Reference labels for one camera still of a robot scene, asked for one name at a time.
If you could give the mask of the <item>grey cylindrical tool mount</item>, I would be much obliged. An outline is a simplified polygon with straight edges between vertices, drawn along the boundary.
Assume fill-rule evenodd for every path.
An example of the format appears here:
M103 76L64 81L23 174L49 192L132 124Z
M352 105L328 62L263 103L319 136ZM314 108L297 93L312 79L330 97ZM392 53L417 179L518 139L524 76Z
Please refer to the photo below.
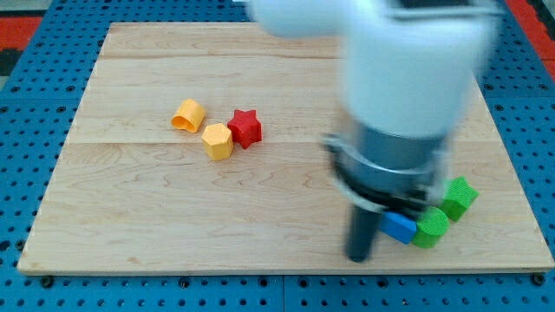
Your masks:
M447 136L409 138L354 122L323 137L336 187L366 211L419 215L446 191Z

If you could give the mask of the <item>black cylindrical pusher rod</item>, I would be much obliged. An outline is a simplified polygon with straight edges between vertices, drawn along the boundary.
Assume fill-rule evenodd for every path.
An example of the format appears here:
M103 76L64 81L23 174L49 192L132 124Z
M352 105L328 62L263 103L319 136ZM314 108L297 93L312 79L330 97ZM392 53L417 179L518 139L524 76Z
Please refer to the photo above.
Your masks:
M355 205L351 207L350 211L345 252L351 261L361 263L370 257L375 235L382 221L382 214Z

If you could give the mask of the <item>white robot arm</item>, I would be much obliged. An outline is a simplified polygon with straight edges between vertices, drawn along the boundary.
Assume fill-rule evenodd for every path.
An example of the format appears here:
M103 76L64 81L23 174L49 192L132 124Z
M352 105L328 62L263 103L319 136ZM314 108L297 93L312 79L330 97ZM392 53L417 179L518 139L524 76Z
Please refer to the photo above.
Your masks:
M336 185L351 203L345 252L366 260L383 213L441 203L449 139L473 74L493 46L493 1L250 1L250 19L288 39L342 44L340 133L328 134Z

